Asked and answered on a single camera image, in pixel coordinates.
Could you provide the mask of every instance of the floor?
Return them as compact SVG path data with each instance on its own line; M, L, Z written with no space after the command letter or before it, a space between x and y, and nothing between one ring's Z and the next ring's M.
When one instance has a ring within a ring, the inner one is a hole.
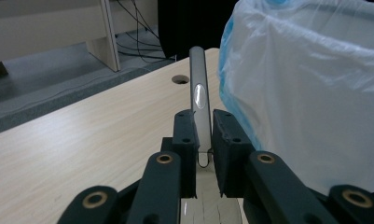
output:
M152 30L158 35L158 27ZM0 126L14 119L13 115L72 92L136 71L146 74L174 62L174 59L164 59L159 40L145 29L119 34L117 41L121 64L118 72L89 54L85 43L3 61L8 75L0 77ZM31 116L18 119L9 127L0 127L0 132L29 119Z

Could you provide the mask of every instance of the white plastic bag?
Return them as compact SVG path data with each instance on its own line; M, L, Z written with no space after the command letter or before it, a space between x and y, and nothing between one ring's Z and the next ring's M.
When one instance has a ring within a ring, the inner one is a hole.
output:
M221 99L256 149L321 193L374 191L373 3L240 0L218 70Z

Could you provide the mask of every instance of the plastic bag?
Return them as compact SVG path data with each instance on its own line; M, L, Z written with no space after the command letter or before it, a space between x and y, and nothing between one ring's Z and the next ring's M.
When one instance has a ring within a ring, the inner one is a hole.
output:
M374 4L240 0L219 51L220 96L257 150L309 188L374 191Z

